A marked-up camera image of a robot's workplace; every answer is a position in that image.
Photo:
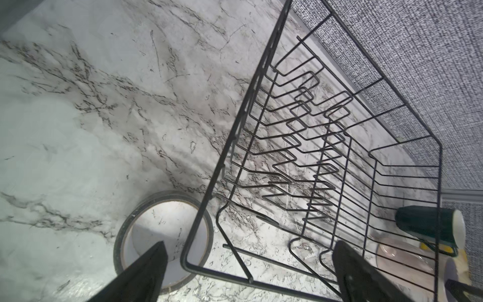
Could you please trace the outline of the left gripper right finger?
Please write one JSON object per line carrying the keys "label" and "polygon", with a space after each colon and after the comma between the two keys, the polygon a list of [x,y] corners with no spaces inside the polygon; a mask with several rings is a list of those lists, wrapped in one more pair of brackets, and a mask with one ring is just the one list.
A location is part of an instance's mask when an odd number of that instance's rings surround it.
{"label": "left gripper right finger", "polygon": [[332,259],[343,301],[411,300],[346,242],[335,244]]}

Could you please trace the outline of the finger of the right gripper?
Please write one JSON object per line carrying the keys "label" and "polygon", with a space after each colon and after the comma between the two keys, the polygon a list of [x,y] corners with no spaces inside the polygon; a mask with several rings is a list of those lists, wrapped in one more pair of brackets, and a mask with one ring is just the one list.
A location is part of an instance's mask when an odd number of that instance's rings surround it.
{"label": "finger of the right gripper", "polygon": [[470,302],[470,296],[482,298],[482,289],[451,279],[445,282],[445,289],[457,302]]}

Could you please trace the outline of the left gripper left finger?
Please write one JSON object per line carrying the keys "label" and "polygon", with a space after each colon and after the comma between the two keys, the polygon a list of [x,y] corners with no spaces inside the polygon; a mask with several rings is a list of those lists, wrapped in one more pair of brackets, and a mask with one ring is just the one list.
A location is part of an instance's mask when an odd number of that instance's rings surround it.
{"label": "left gripper left finger", "polygon": [[157,301],[167,264],[166,247],[159,241],[89,301]]}

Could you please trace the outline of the pink ceramic mug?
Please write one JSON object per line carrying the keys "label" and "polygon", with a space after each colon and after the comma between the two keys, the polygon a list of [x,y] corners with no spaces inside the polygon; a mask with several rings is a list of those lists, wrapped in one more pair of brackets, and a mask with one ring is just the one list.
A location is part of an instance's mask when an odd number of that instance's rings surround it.
{"label": "pink ceramic mug", "polygon": [[413,301],[455,301],[445,289],[448,279],[458,281],[452,258],[435,261],[435,253],[404,241],[383,237],[377,248],[377,268]]}

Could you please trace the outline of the dark green ceramic mug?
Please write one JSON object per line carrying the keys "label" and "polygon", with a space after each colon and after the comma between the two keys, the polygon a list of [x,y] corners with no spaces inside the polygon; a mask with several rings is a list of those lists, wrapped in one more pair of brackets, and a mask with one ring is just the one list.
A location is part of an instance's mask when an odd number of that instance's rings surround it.
{"label": "dark green ceramic mug", "polygon": [[405,206],[395,214],[397,227],[416,237],[430,250],[456,257],[465,247],[466,227],[460,210]]}

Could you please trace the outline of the black wire dish rack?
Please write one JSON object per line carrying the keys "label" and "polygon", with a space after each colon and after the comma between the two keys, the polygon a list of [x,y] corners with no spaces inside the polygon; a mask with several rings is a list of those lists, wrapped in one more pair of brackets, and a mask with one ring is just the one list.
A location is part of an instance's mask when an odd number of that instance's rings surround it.
{"label": "black wire dish rack", "polygon": [[359,86],[329,66],[315,41],[331,28],[367,57],[330,3],[302,37],[287,23],[291,6],[284,3],[246,90],[181,266],[300,299],[339,301],[338,241],[379,273],[383,237],[420,248],[395,214],[405,206],[440,208],[442,149],[374,62]]}

